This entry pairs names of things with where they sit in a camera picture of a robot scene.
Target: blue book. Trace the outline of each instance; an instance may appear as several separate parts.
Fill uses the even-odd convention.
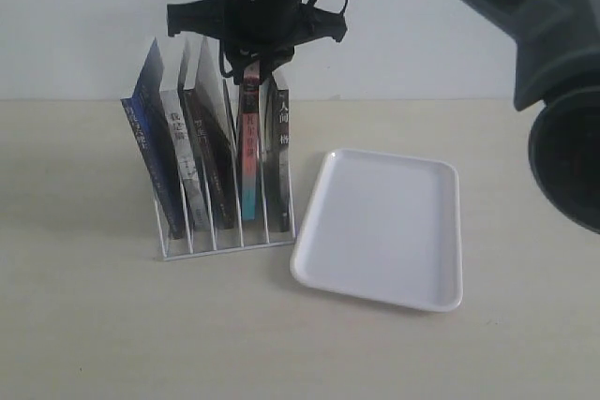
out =
[[[179,188],[177,158],[160,100],[163,71],[158,42],[154,40],[133,95],[121,99],[121,103],[169,223],[171,236],[181,239],[186,235],[186,220]]]

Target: beige table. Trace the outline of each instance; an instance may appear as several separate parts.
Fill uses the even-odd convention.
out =
[[[120,105],[5,102],[0,399],[598,398],[600,237],[534,184],[536,109],[296,102],[292,112],[299,218],[337,147],[457,166],[459,310],[304,289],[289,248],[158,262],[150,187]]]

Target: white tray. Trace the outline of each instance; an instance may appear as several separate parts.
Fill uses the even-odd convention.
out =
[[[302,284],[432,312],[462,301],[458,174],[448,164],[329,154],[291,261]]]

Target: robotic arm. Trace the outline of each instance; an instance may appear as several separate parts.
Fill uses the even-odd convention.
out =
[[[549,200],[583,227],[600,232],[600,0],[463,0],[517,43],[515,108],[543,100],[530,138],[530,162]],[[239,83],[260,60],[265,80],[295,46],[341,41],[343,13],[316,0],[202,0],[169,5],[169,34],[197,32],[221,42]]]

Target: book spine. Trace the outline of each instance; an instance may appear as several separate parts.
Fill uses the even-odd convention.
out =
[[[148,124],[143,113],[143,106],[136,97],[124,98],[121,100],[121,103],[135,136],[135,141],[138,143],[142,159],[150,174],[158,201],[171,228],[172,237],[174,239],[181,239],[186,232],[183,211],[181,208],[177,208],[172,198],[173,193],[169,191],[169,183],[161,168],[158,154],[153,147]]]
[[[175,154],[177,155],[179,173],[181,174],[182,183],[187,193],[187,199],[194,220],[194,229],[207,230],[208,222],[206,215],[208,214],[208,210],[204,202],[200,176],[189,142],[186,120],[179,103],[179,95],[177,91],[173,90],[160,93],[160,98],[165,118],[169,125],[169,131],[171,132]]]
[[[259,63],[247,67],[240,90],[241,130],[238,145],[241,154],[242,220],[256,218],[257,157],[259,145]]]
[[[218,173],[218,165],[215,160],[213,147],[210,142],[208,127],[203,117],[203,111],[200,103],[194,98],[193,92],[184,93],[184,103],[186,105],[188,117],[188,129],[190,139],[198,149],[211,194],[211,201],[217,210],[217,217],[220,219],[220,225],[223,229],[232,229],[235,226],[233,215],[231,214],[225,189]]]
[[[277,90],[276,136],[274,137],[278,148],[278,184],[281,207],[281,228],[287,231],[290,228],[290,91]]]

